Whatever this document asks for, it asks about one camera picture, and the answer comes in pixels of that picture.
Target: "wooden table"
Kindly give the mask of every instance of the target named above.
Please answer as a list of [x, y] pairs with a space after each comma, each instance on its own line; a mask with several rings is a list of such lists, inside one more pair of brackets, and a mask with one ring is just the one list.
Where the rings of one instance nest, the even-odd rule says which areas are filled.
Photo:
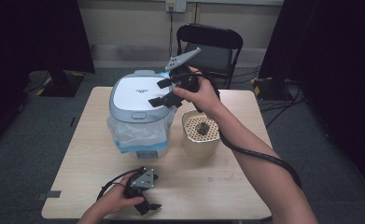
[[[126, 171], [146, 166], [159, 179], [145, 191], [150, 203], [162, 207], [141, 216], [134, 207], [106, 218], [124, 220], [260, 219], [270, 211], [246, 180], [232, 151], [219, 144], [206, 160], [190, 158], [182, 147], [182, 116], [194, 109], [186, 101], [178, 108], [170, 130], [168, 153], [156, 160], [138, 160], [121, 154], [106, 126], [110, 87], [97, 87], [81, 116], [51, 190], [60, 198], [47, 198], [44, 218], [80, 218], [96, 200], [101, 187]], [[252, 91], [220, 91], [221, 101], [246, 127], [271, 145]]]

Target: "person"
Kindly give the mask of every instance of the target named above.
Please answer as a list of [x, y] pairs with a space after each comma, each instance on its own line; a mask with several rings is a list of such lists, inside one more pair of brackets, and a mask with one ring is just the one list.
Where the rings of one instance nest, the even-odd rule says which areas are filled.
[[[206, 78], [198, 77], [200, 89], [197, 92], [174, 88], [174, 94], [195, 103], [207, 117], [214, 120], [226, 139], [232, 144], [248, 148], [273, 157], [279, 156], [255, 134], [248, 130], [237, 117], [218, 99], [214, 89]], [[307, 202], [301, 189], [295, 184], [292, 176], [284, 168], [271, 162], [250, 157], [239, 152], [233, 152], [246, 178], [269, 207], [273, 223], [316, 224], [316, 216]], [[127, 182], [128, 176], [121, 180]], [[114, 186], [103, 198], [89, 208], [78, 222], [98, 223], [110, 213], [116, 213], [121, 208], [136, 205], [142, 198], [125, 199], [122, 195], [124, 187]]]

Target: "chair leg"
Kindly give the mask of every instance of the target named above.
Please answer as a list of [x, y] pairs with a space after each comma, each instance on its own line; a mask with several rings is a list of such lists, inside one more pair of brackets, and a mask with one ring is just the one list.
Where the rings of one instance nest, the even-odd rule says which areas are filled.
[[232, 84], [232, 78], [229, 77], [228, 79], [226, 79], [226, 81], [228, 82], [228, 85], [226, 86], [226, 90], [231, 88], [231, 84]]

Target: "wire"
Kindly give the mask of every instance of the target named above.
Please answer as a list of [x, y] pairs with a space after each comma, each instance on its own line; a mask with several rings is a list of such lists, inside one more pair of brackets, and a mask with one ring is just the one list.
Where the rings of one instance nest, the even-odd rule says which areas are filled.
[[122, 184], [120, 184], [120, 183], [118, 183], [118, 182], [113, 182], [112, 184], [114, 184], [114, 185], [120, 185], [120, 186], [122, 186], [122, 187], [126, 188], [126, 186], [124, 186], [124, 185], [122, 185]]
[[197, 23], [197, 11], [199, 10], [199, 3], [196, 2], [196, 5], [195, 5], [195, 11], [196, 13], [194, 13], [194, 23]]
[[169, 46], [168, 46], [168, 56], [170, 56], [173, 54], [173, 8], [172, 7], [168, 7], [168, 10], [170, 12], [170, 42], [169, 42]]
[[302, 89], [302, 85], [299, 86], [299, 89], [298, 89], [298, 93], [296, 93], [296, 96], [293, 98], [292, 102], [289, 104], [289, 105], [286, 105], [278, 114], [275, 115], [274, 118], [272, 118], [272, 120], [269, 121], [269, 123], [266, 124], [266, 129], [269, 128], [269, 126], [282, 114], [284, 113], [284, 111], [286, 111], [288, 108], [290, 108], [291, 106], [295, 105], [295, 102], [299, 96], [299, 93], [301, 92], [301, 89]]
[[263, 105], [289, 105], [289, 101], [283, 101], [281, 103], [268, 102], [268, 103], [260, 104], [259, 106], [263, 106]]
[[117, 179], [119, 179], [119, 178], [121, 178], [121, 177], [123, 177], [123, 176], [125, 176], [125, 175], [131, 174], [131, 173], [139, 172], [139, 171], [140, 171], [140, 170], [142, 170], [143, 168], [144, 168], [144, 167], [141, 167], [141, 168], [139, 168], [139, 169], [135, 169], [135, 170], [131, 170], [131, 171], [127, 171], [127, 172], [125, 172], [125, 173], [123, 173], [123, 174], [121, 174], [121, 175], [116, 176], [116, 177], [115, 177], [115, 178], [113, 178], [111, 181], [107, 182], [107, 183], [105, 184], [105, 186], [103, 186], [103, 187], [102, 187], [102, 189], [101, 189], [100, 193], [98, 194], [97, 201], [98, 201], [101, 197], [103, 197], [104, 193], [106, 192], [106, 190], [107, 190], [107, 189], [109, 189], [109, 187], [110, 187], [111, 185], [113, 185], [113, 184], [119, 184], [119, 183], [115, 183], [115, 181], [116, 181]]
[[278, 166], [281, 166], [282, 168], [286, 169], [290, 173], [290, 175], [292, 176], [293, 181], [296, 183], [296, 185], [300, 189], [302, 188], [302, 182], [301, 182], [301, 179], [299, 178], [298, 173], [287, 162], [285, 162], [285, 161], [283, 161], [281, 159], [278, 159], [276, 157], [267, 155], [267, 154], [263, 154], [263, 153], [260, 153], [260, 152], [257, 152], [257, 151], [252, 151], [252, 150], [249, 150], [249, 149], [246, 149], [246, 148], [242, 148], [242, 147], [237, 147], [237, 146], [233, 145], [231, 142], [229, 142], [229, 140], [227, 140], [225, 138], [225, 136], [223, 135], [223, 133], [222, 133], [221, 130], [219, 130], [219, 137], [220, 137], [220, 140], [222, 141], [222, 143], [226, 147], [230, 148], [231, 150], [240, 152], [240, 153], [245, 154], [247, 156], [251, 156], [251, 157], [255, 157], [255, 158], [259, 158], [259, 159], [262, 159], [262, 160], [266, 160], [266, 161], [272, 162], [272, 163], [274, 163], [274, 164], [276, 164]]
[[[259, 68], [261, 68], [261, 65], [256, 66], [255, 71], [253, 71], [253, 72], [243, 73], [243, 74], [235, 75], [235, 76], [232, 76], [232, 77], [243, 77], [243, 76], [247, 76], [247, 75], [251, 75], [251, 74], [255, 74], [255, 76], [253, 76], [253, 77], [256, 77], [258, 72], [259, 72]], [[245, 80], [245, 81], [231, 82], [231, 84], [245, 83], [245, 82], [250, 81], [253, 77], [251, 77], [249, 80]]]
[[287, 85], [302, 85], [302, 82], [299, 81], [286, 81], [285, 84]]
[[[293, 103], [293, 105], [297, 105], [297, 104], [303, 102], [304, 100], [305, 100], [305, 97], [303, 97], [303, 98], [301, 98], [301, 100]], [[286, 103], [287, 102], [279, 103], [279, 104], [277, 104], [277, 105], [280, 105], [278, 107], [270, 107], [270, 108], [262, 109], [260, 112], [264, 113], [264, 112], [267, 112], [267, 111], [270, 111], [270, 110], [282, 109], [284, 107], [290, 106], [290, 104], [286, 105]]]
[[46, 79], [48, 79], [48, 76], [49, 76], [49, 70], [48, 70], [48, 72], [46, 73], [45, 78], [43, 78], [43, 81], [42, 81], [42, 82], [40, 82], [40, 84], [39, 84], [39, 85], [37, 85], [36, 87], [33, 87], [32, 89], [30, 89], [30, 90], [28, 90], [28, 91], [25, 91], [25, 93], [28, 93], [28, 92], [34, 91], [34, 90], [36, 90], [37, 88], [41, 87], [41, 86], [42, 86], [42, 85], [46, 82]]

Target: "white lid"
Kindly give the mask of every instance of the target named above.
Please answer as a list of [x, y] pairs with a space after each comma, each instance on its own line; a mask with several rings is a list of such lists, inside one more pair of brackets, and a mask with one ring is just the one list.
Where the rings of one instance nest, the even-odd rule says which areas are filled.
[[113, 96], [113, 104], [121, 110], [149, 111], [153, 107], [148, 100], [163, 97], [170, 90], [160, 89], [157, 83], [162, 77], [125, 77], [119, 81]]

